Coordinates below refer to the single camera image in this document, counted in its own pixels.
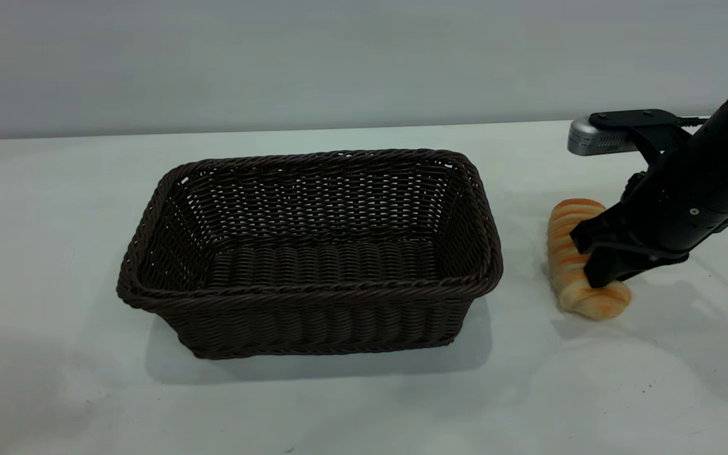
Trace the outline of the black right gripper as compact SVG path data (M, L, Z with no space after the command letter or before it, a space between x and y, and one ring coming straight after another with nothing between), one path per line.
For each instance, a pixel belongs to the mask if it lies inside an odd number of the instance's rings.
M592 288L623 282L655 266L687 260L728 227L728 166L661 169L632 178L610 209L576 212L569 235Z

